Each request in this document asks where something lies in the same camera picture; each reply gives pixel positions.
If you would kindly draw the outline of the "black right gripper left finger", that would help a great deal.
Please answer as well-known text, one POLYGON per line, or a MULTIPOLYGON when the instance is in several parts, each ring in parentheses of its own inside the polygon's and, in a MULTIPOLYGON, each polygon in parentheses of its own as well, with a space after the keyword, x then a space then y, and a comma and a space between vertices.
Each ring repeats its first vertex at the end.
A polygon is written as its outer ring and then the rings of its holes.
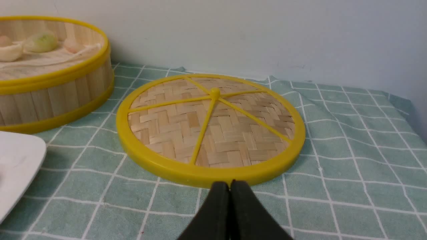
POLYGON ((197 214, 177 238, 179 240, 228 240, 230 194, 225 182, 214 182, 197 214))

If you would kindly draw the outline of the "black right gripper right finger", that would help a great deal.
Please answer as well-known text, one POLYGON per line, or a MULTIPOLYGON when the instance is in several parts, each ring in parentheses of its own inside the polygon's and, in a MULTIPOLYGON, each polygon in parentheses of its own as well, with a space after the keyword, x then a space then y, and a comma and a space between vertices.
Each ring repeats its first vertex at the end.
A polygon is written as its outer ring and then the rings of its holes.
POLYGON ((231 240, 292 240, 273 219, 245 181, 233 180, 230 188, 231 240))

